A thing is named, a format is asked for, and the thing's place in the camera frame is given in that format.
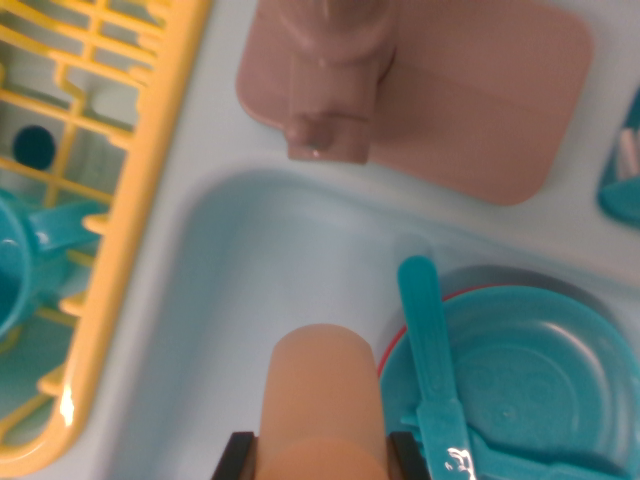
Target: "yellow dish rack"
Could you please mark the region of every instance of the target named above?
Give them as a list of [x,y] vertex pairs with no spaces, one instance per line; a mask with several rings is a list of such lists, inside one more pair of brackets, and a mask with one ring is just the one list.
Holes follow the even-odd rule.
[[[25,475],[54,461],[88,419],[209,6],[210,0],[0,0],[0,105],[60,125],[49,169],[35,170],[0,151],[0,175],[10,172],[41,184],[45,207],[64,195],[110,206],[108,214],[85,218],[85,227],[102,236],[95,256],[69,252],[73,262],[91,271],[86,291],[36,314],[72,328],[73,335],[64,363],[39,378],[35,396],[0,419],[0,478]],[[18,85],[14,58],[22,59],[23,74],[27,64],[23,79],[32,76],[29,62],[49,72],[51,85],[44,89],[49,90]],[[133,122],[95,111],[91,89],[100,82],[110,85],[110,98],[124,105],[131,99]],[[117,98],[118,88],[123,98]],[[52,95],[52,89],[59,94]],[[122,168],[112,191],[68,174],[85,132],[104,138],[104,148],[121,152]],[[89,158],[96,151],[81,153]],[[10,355],[19,343],[16,329],[3,340],[0,355]],[[5,441],[47,404],[50,413],[35,438]]]

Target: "pink faucet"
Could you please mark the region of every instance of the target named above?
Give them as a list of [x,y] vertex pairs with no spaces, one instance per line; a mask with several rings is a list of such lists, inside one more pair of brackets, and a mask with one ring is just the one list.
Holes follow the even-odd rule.
[[291,42],[289,157],[365,163],[399,0],[274,0]]

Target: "plastic toy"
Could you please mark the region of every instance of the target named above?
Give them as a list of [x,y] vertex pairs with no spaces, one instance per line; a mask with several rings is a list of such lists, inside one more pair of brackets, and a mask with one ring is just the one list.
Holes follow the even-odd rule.
[[[3,354],[5,365],[17,352],[25,372],[36,366],[41,373],[0,376],[6,393],[0,399],[2,478],[53,462],[89,418],[210,4],[1,2],[0,98],[6,108],[0,136],[12,142],[22,128],[38,124],[57,146],[46,170],[21,149],[16,158],[0,156],[2,187],[25,196],[42,194],[45,208],[69,197],[108,207],[108,214],[85,221],[103,237],[99,250],[66,253],[81,273],[91,269],[86,291],[39,308],[37,321],[29,324],[30,329],[62,325],[73,332],[73,341],[58,343],[64,351],[46,362],[37,348],[21,353],[20,342]],[[26,434],[9,442],[16,432]]]
[[[233,433],[222,453],[212,480],[253,480],[257,445],[258,438],[253,432]],[[430,479],[418,445],[410,433],[391,433],[387,440],[387,452],[390,480]],[[323,480],[332,478],[327,475]]]
[[[637,474],[640,369],[605,319],[531,287],[465,293],[446,302],[444,314],[479,476],[509,477],[498,453],[508,455],[509,468],[532,468],[524,478]],[[422,398],[412,355],[405,336],[381,377],[388,431],[419,431],[411,420]]]
[[568,464],[537,463],[490,449],[471,432],[473,448],[449,347],[447,324],[440,300],[436,269],[430,260],[413,257],[398,272],[398,284],[407,320],[411,351],[422,395],[417,415],[403,422],[419,426],[418,439],[424,445],[427,466],[433,479],[554,478],[614,480],[617,477]]
[[592,56],[580,20],[530,0],[260,0],[237,93],[292,158],[510,205],[542,186]]
[[404,421],[419,426],[433,480],[475,479],[462,405],[456,392],[438,273],[425,257],[406,260],[398,271],[407,330],[421,401]]
[[303,327],[273,350],[256,480],[386,480],[387,447],[371,347],[334,325]]
[[602,176],[598,203],[610,217],[640,228],[640,91]]
[[92,201],[36,209],[0,190],[0,337],[56,291],[70,267],[67,249],[100,238],[82,220],[104,210]]

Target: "dark hole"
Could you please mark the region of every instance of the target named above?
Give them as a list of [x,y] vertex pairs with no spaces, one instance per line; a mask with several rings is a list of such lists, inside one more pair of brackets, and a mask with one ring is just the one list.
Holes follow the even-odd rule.
[[46,170],[51,166],[55,154],[53,136],[39,125],[23,128],[13,139],[13,157],[27,167]]

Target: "teal plastic plate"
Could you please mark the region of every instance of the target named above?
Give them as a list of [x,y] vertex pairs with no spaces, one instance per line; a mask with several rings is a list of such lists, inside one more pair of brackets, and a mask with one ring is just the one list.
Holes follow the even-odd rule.
[[[609,322],[532,287],[484,288],[444,309],[467,422],[491,447],[635,476],[640,367]],[[410,431],[402,419],[415,415],[420,391],[406,335],[380,381],[387,431]]]

